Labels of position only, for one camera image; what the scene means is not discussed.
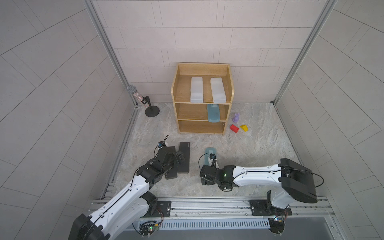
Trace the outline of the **clear white pencil case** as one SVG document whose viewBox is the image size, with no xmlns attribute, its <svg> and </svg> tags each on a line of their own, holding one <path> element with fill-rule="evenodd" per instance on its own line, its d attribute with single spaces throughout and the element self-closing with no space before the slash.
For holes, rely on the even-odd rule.
<svg viewBox="0 0 384 240">
<path fill-rule="evenodd" d="M 211 90 L 213 102 L 215 104 L 222 104 L 227 102 L 227 97 L 225 93 L 225 88 L 222 78 L 211 78 Z"/>
<path fill-rule="evenodd" d="M 204 91 L 203 91 L 203 78 L 193 77 L 191 79 L 191 103 L 203 103 Z"/>
</svg>

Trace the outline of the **black pencil case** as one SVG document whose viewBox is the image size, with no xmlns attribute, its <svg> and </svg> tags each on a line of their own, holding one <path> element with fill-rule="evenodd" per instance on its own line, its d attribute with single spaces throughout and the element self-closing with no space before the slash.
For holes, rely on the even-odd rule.
<svg viewBox="0 0 384 240">
<path fill-rule="evenodd" d="M 191 145 L 189 142 L 180 142 L 179 151 L 183 154 L 178 166 L 178 174 L 188 174 L 190 171 L 190 151 Z"/>
<path fill-rule="evenodd" d="M 178 177 L 178 157 L 176 153 L 176 147 L 172 146 L 169 147 L 169 171 L 166 173 L 166 179 L 171 180 L 171 179 L 176 179 Z"/>
</svg>

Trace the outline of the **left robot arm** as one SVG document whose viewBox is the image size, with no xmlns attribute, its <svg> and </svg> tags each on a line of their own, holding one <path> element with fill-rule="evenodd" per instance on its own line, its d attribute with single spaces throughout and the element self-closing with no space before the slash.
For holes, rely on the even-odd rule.
<svg viewBox="0 0 384 240">
<path fill-rule="evenodd" d="M 132 180 L 109 202 L 89 216 L 78 216 L 68 239 L 114 240 L 139 218 L 152 215 L 158 199 L 149 190 L 184 160 L 184 153 L 175 147 L 159 148 L 156 157 L 139 167 Z"/>
</svg>

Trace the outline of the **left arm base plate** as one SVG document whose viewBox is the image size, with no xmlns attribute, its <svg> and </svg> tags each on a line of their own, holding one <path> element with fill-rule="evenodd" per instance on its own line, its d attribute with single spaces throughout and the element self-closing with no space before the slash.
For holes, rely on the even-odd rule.
<svg viewBox="0 0 384 240">
<path fill-rule="evenodd" d="M 161 216 L 168 218 L 170 216 L 171 206 L 171 201 L 157 201 L 156 205 L 150 206 L 143 218 L 160 218 Z"/>
</svg>

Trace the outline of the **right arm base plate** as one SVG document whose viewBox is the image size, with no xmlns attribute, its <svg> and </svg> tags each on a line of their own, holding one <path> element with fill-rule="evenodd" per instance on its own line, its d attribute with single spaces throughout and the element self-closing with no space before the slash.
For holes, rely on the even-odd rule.
<svg viewBox="0 0 384 240">
<path fill-rule="evenodd" d="M 250 208 L 253 216 L 291 216 L 290 206 L 285 209 L 273 207 L 267 200 L 250 200 Z"/>
</svg>

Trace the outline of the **teal pencil case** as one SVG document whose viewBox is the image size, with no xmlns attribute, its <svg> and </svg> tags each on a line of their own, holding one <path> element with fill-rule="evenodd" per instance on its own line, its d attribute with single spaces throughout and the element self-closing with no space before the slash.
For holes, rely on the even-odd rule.
<svg viewBox="0 0 384 240">
<path fill-rule="evenodd" d="M 217 157 L 217 150 L 215 148 L 211 148 L 211 147 L 206 148 L 205 149 L 205 154 L 204 154 L 204 162 L 203 162 L 203 164 L 216 168 L 217 167 L 217 159 L 216 160 L 210 160 L 209 159 L 210 154 L 215 154 L 216 157 Z"/>
<path fill-rule="evenodd" d="M 210 123 L 218 123 L 221 119 L 219 105 L 207 105 L 207 115 Z"/>
</svg>

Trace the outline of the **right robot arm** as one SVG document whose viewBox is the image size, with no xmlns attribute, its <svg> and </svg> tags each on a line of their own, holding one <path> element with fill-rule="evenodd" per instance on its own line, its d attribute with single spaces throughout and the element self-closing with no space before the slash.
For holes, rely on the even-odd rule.
<svg viewBox="0 0 384 240">
<path fill-rule="evenodd" d="M 293 202 L 315 204 L 318 202 L 315 173 L 290 160 L 266 167 L 203 165 L 200 177 L 203 185 L 217 185 L 223 192 L 248 185 L 274 186 L 267 194 L 267 206 L 284 210 Z"/>
</svg>

